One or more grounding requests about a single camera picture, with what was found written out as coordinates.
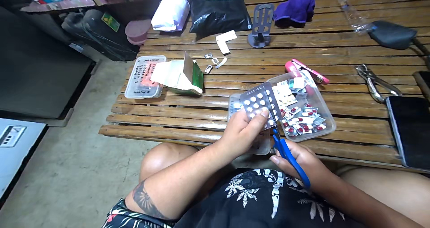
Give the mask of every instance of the scissors handle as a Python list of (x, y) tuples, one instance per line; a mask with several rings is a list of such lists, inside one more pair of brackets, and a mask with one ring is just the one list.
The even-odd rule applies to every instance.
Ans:
[(287, 143), (285, 142), (285, 139), (281, 139), (281, 146), (283, 149), (283, 151), (281, 152), (281, 156), (282, 153), (284, 153), (285, 157), (283, 157), (284, 159), (287, 159), (288, 162), (291, 163), (291, 165), (294, 167), (294, 169), (297, 171), (298, 175), (300, 176), (301, 181), (303, 182), (303, 185), (305, 188), (310, 188), (310, 181), (308, 176), (306, 175), (306, 173), (304, 172), (304, 170), (301, 168), (301, 166), (297, 163), (296, 159), (293, 157), (293, 154), (291, 154), (290, 149), (288, 148)]
[(293, 166), (293, 168), (297, 171), (298, 175), (300, 176), (300, 180), (303, 182), (303, 186), (307, 189), (310, 188), (310, 181), (304, 170), (301, 168), (301, 166), (297, 163), (296, 159), (293, 157), (293, 154), (291, 154), (290, 149), (288, 148), (287, 143), (285, 142), (285, 139), (280, 139), (277, 131), (274, 131), (276, 135), (273, 135), (273, 139), (275, 141), (274, 148), (278, 149), (279, 153), (281, 154), (281, 157), (283, 159), (287, 159), (288, 162)]

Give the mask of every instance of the pink container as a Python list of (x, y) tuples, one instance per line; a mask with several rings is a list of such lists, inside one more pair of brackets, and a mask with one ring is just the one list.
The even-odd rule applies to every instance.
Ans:
[(151, 19), (129, 22), (125, 30), (127, 39), (131, 44), (142, 45), (146, 41), (146, 35), (150, 27), (152, 27)]

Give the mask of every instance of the black pouch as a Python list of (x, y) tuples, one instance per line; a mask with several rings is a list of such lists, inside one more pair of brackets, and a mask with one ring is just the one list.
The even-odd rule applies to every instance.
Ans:
[(243, 0), (191, 0), (191, 21), (190, 33), (197, 33), (197, 38), (252, 29)]

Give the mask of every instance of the hand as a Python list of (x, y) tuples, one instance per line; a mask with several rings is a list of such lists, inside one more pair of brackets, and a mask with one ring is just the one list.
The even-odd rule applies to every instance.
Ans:
[[(325, 165), (317, 158), (314, 152), (312, 152), (308, 147), (301, 146), (289, 140), (285, 140), (291, 154), (296, 159), (297, 163), (304, 170), (310, 181), (310, 189), (316, 193), (325, 192), (330, 183), (330, 178), (334, 175), (330, 170), (328, 170)], [(285, 173), (300, 179), (297, 171), (288, 162), (288, 160), (283, 159), (279, 152), (276, 150), (276, 155), (270, 157), (270, 160), (274, 162), (280, 169)]]
[(231, 152), (235, 158), (239, 157), (249, 150), (255, 137), (263, 129), (268, 116), (268, 110), (263, 110), (251, 120), (249, 120), (245, 110), (234, 113), (217, 144)]

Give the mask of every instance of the cardboard box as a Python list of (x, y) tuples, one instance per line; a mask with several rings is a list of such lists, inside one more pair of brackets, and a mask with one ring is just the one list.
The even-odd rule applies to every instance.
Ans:
[(201, 96), (203, 93), (203, 72), (187, 52), (184, 60), (157, 63), (150, 80), (181, 95)]

